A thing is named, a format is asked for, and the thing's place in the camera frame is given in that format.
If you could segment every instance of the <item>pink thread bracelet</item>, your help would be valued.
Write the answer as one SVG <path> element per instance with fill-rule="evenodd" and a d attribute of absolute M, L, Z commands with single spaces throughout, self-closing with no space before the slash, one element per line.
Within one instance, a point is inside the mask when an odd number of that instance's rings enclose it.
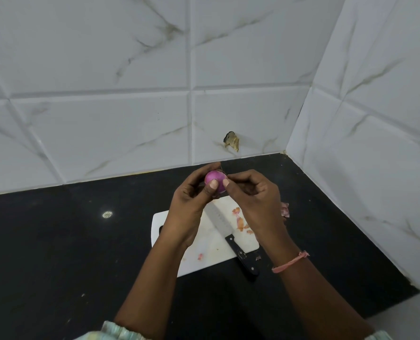
<path fill-rule="evenodd" d="M 309 253 L 307 251 L 301 251 L 301 252 L 298 253 L 298 256 L 295 259 L 292 259 L 291 261 L 289 261 L 288 263 L 286 263 L 282 266 L 272 268 L 271 270 L 273 271 L 273 273 L 280 273 L 280 272 L 284 271 L 287 267 L 292 266 L 294 263 L 296 263 L 302 257 L 309 257 Z"/>

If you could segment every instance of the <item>forearm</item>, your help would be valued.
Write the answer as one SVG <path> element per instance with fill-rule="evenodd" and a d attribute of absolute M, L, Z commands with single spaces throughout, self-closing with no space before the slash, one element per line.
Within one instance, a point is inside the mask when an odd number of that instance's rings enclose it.
<path fill-rule="evenodd" d="M 265 250 L 275 266 L 289 262 L 300 251 L 286 231 L 269 243 Z M 311 339 L 357 340 L 374 332 L 309 259 L 297 261 L 279 275 Z"/>
<path fill-rule="evenodd" d="M 180 261 L 186 247 L 162 232 L 115 317 L 148 339 L 164 337 Z"/>

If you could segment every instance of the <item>white cutting board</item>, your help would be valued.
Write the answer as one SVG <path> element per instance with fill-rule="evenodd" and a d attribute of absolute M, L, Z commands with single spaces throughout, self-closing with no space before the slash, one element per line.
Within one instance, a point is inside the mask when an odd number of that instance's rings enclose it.
<path fill-rule="evenodd" d="M 242 232 L 237 229 L 237 218 L 232 213 L 232 210 L 238 207 L 238 205 L 231 197 L 227 196 L 218 200 L 213 200 L 212 203 L 216 205 L 232 225 L 235 242 L 245 253 L 255 251 L 259 248 L 259 243 L 254 234 L 247 233 L 247 230 L 250 230 L 249 228 L 243 229 Z M 156 239 L 160 234 L 160 227 L 166 221 L 168 212 L 169 211 L 163 211 L 153 215 L 151 228 L 152 246 L 155 244 Z M 185 274 L 201 270 L 202 268 L 222 263 L 233 257 L 235 257 L 235 253 L 230 249 L 224 237 L 222 237 L 211 223 L 206 214 L 206 209 L 204 209 L 196 238 L 194 239 L 193 244 L 185 251 L 177 276 L 184 276 Z"/>

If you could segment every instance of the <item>person's right hand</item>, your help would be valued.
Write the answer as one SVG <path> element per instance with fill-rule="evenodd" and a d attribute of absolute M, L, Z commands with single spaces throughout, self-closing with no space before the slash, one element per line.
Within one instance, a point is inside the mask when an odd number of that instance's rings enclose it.
<path fill-rule="evenodd" d="M 246 222 L 264 248 L 288 238 L 281 216 L 279 188 L 274 183 L 257 171 L 248 170 L 228 175 L 223 185 L 241 207 Z"/>

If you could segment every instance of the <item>knife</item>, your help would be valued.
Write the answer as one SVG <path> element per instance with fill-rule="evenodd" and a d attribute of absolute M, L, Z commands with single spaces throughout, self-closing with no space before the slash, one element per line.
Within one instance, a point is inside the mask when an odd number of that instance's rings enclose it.
<path fill-rule="evenodd" d="M 237 258 L 241 261 L 244 268 L 252 275 L 258 276 L 259 269 L 255 262 L 247 257 L 246 253 L 240 248 L 239 245 L 235 242 L 234 229 L 224 217 L 224 215 L 219 211 L 216 205 L 213 202 L 210 202 L 205 207 L 205 212 L 207 213 L 208 218 L 210 218 L 211 223 L 218 229 L 219 233 L 224 237 L 226 242 L 229 244 L 230 248 L 234 251 Z"/>

